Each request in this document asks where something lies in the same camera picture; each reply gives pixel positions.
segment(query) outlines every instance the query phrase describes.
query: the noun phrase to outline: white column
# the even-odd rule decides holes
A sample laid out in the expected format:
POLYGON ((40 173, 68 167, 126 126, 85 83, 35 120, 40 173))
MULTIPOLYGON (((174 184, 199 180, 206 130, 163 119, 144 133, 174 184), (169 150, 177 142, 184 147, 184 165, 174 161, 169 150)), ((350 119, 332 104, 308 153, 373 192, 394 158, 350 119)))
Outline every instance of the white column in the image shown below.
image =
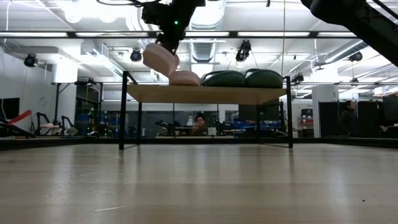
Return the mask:
MULTIPOLYGON (((326 67, 312 73, 313 82, 338 82, 337 68, 332 66, 326 67)), ((338 85, 320 85, 312 87, 312 104, 313 104, 313 128, 314 137, 320 138, 320 114, 319 102, 336 102, 339 99, 338 85)))
POLYGON ((225 110, 218 109, 218 120, 220 123, 225 121, 225 110))
MULTIPOLYGON (((78 65, 67 58, 60 59, 56 65, 53 65, 52 75, 53 82, 65 83, 77 81, 78 65)), ((76 106, 76 86, 70 85, 64 89, 59 95, 58 101, 58 118, 66 116, 72 123, 75 122, 75 106, 76 106)))

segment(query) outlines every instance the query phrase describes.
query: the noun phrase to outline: dark green cushion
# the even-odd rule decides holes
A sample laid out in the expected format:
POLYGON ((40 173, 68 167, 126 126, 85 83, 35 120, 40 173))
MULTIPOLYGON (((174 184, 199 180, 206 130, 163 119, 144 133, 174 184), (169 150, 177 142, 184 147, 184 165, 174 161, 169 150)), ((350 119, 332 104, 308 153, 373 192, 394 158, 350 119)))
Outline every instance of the dark green cushion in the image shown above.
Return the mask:
POLYGON ((237 71, 215 71, 201 78, 202 86, 244 87, 244 75, 237 71))
POLYGON ((251 88, 282 88, 283 78, 279 73, 266 69, 249 69, 242 72, 245 86, 251 88))

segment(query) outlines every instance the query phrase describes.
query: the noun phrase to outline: person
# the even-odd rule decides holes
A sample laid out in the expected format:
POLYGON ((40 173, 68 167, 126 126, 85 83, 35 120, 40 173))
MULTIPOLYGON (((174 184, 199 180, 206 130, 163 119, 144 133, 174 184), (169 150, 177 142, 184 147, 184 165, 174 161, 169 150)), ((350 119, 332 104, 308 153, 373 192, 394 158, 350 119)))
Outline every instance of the person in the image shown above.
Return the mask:
POLYGON ((344 111, 341 113, 339 124, 342 134, 359 137, 359 121, 355 115, 355 103, 352 100, 344 103, 344 111))
POLYGON ((197 113, 197 117, 195 118, 195 124, 193 125, 190 134, 193 136, 207 134, 205 115, 203 113, 197 113))

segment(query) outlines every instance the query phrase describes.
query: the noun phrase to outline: pink object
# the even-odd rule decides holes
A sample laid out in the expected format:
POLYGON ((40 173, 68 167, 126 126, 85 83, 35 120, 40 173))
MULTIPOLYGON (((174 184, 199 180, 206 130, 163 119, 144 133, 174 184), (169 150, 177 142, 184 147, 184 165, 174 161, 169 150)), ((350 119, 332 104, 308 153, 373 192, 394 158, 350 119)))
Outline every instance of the pink object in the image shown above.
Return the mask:
POLYGON ((200 86, 200 78, 191 71, 176 71, 170 74, 169 85, 200 86))
POLYGON ((42 124, 40 125, 41 128, 60 128, 59 125, 54 125, 53 123, 42 124))
POLYGON ((148 44, 142 53, 142 57, 144 58, 144 65, 152 68, 156 72, 160 72, 166 77, 169 77, 180 63, 180 59, 177 55, 171 54, 159 44, 148 44))

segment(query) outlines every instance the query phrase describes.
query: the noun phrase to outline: white wall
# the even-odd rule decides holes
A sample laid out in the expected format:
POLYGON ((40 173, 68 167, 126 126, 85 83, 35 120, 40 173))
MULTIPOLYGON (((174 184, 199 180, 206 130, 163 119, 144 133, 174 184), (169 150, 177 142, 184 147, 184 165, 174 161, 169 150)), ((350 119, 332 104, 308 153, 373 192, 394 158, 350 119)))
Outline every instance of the white wall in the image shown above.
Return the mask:
MULTIPOLYGON (((20 114, 32 110, 45 113, 50 121, 54 119, 56 87, 51 85, 51 80, 51 72, 45 75, 42 68, 28 68, 22 60, 5 54, 0 48, 0 98, 20 98, 20 114)), ((30 118, 16 126, 29 131, 30 118)))

